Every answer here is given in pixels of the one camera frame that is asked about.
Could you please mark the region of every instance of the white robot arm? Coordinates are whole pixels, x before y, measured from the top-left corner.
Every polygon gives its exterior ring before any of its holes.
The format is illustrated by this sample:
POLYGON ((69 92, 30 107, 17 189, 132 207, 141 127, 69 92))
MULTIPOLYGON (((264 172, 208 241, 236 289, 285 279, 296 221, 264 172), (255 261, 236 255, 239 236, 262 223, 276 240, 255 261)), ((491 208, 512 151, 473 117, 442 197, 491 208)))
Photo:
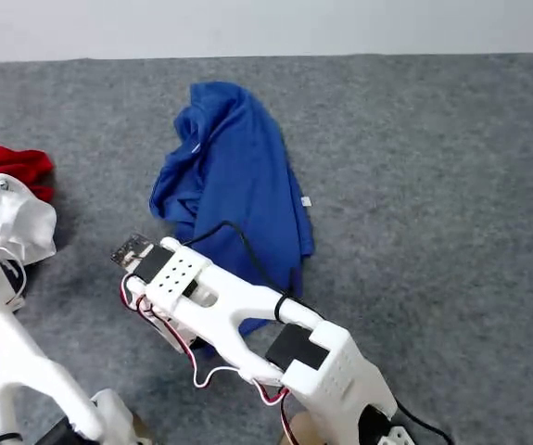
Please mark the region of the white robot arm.
MULTIPOLYGON (((168 327, 176 326, 180 340, 198 336, 249 383, 290 390, 327 443, 413 445, 403 428, 390 432, 397 403, 346 329, 268 287, 228 273, 174 238, 153 246, 134 235, 113 259, 129 272, 123 283, 138 302, 143 300, 168 327), (266 358, 249 350, 239 335, 238 326, 249 317, 286 324, 266 358)), ((165 337, 181 349, 180 342, 165 337)))
POLYGON ((150 444, 136 436, 133 415, 115 392, 106 389, 89 400, 68 371, 45 356, 5 304, 13 294, 0 268, 0 443, 22 443, 12 395, 24 386, 54 399, 68 417, 38 444, 68 443, 61 441, 66 435, 77 439, 70 443, 88 439, 103 445, 150 444))

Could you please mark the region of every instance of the floor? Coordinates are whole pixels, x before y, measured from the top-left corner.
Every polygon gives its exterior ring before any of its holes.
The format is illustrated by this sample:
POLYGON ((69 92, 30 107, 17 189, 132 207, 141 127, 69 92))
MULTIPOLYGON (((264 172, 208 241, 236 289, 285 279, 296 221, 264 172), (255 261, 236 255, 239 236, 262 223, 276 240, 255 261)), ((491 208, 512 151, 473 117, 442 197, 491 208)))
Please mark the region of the floor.
MULTIPOLYGON (((131 232, 170 232, 150 188, 188 85, 213 79, 263 101, 311 197, 305 300, 457 443, 533 443, 531 55, 0 64, 0 144, 56 164, 59 252, 30 270, 19 314, 40 346, 91 394, 118 390, 163 443, 280 438, 277 411, 233 375, 193 388, 185 357, 122 308, 109 260, 131 232)), ((28 443, 60 416, 29 391, 17 404, 28 443)))

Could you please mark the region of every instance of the red cloth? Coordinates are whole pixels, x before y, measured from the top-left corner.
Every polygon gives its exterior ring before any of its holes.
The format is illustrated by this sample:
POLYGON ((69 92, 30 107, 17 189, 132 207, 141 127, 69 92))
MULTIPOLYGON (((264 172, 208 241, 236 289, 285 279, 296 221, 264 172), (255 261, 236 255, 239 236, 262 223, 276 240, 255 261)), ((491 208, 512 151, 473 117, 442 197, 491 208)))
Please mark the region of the red cloth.
POLYGON ((0 146, 0 173, 19 179, 45 202, 52 200, 54 189, 38 185, 37 182, 53 168, 50 158, 43 151, 13 151, 0 146))

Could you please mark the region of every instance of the white wall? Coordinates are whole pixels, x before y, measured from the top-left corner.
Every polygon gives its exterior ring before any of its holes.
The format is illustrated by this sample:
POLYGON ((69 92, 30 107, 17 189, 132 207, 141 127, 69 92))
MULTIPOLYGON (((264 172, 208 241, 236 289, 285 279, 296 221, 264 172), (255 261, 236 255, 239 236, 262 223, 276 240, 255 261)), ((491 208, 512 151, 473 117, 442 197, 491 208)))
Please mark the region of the white wall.
POLYGON ((0 60, 533 52, 533 0, 0 0, 0 60))

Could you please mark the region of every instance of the blue shirt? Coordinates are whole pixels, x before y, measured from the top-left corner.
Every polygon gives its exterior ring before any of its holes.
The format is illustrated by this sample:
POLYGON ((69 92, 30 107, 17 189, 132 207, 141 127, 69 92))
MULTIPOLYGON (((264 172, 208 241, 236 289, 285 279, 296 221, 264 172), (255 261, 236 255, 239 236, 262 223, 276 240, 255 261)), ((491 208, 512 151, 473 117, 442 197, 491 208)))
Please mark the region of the blue shirt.
MULTIPOLYGON (((313 238, 276 121, 249 91, 214 82, 190 87, 190 106, 174 125, 182 144, 161 169, 151 213, 176 223, 182 242, 223 220, 236 223, 271 278, 287 288, 292 275, 299 294, 301 259, 312 254, 313 238)), ((233 229, 223 227, 194 249, 250 283, 266 285, 233 229)), ((249 319, 240 331, 262 324, 249 319)))

